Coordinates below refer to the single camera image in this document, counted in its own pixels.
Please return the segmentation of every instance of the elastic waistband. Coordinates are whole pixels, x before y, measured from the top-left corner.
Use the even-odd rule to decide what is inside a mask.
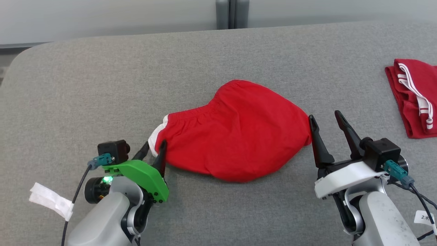
[[[220,105],[220,99],[219,99],[218,95],[220,93],[223,93],[224,91],[226,91],[228,89],[238,87],[238,83],[241,83],[241,82],[247,82],[247,81],[242,81],[242,80],[229,81],[228,83],[222,85],[217,90],[214,97],[212,98],[211,101],[209,101],[209,103],[207,105],[202,106],[202,107],[198,107],[195,109],[189,109],[189,110],[185,110],[185,111],[181,111],[181,112],[171,113],[171,114],[169,114],[169,119],[170,120],[186,119],[186,118],[196,117],[198,115],[202,115],[202,114],[216,110],[217,107]]]

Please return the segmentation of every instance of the gray fabric surface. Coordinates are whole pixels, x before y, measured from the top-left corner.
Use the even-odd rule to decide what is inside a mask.
[[[164,115],[206,104],[235,78],[314,114],[336,160],[349,155],[336,109],[361,137],[392,140],[417,189],[437,200],[437,139],[407,138],[384,73],[395,58],[437,64],[436,40],[437,25],[355,22],[97,37],[26,50],[0,87],[0,244],[59,245],[62,218],[28,201],[34,182],[71,199],[98,143],[125,139],[137,150]],[[350,245],[334,201],[316,198],[315,179],[311,146],[246,184],[169,167],[170,197],[152,209],[143,245]],[[429,231],[413,224],[422,207],[412,194],[387,190],[417,236]],[[92,207],[79,195],[69,232]]]

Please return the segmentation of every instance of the green bracket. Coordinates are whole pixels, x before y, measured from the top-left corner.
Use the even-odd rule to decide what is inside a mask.
[[[156,201],[167,201],[169,190],[161,174],[154,167],[140,160],[130,160],[118,165],[104,165],[102,168],[109,170],[111,176],[123,175],[132,180],[148,193],[153,195]]]

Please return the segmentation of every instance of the green led light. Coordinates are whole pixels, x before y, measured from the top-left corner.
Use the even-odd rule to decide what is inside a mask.
[[[104,183],[111,183],[112,182],[112,177],[111,176],[103,177],[102,181]]]

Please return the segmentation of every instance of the floor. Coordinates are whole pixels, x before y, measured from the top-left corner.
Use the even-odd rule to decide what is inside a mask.
[[[3,82],[3,78],[6,75],[7,68],[12,63],[15,57],[27,48],[11,48],[0,49],[0,86]]]

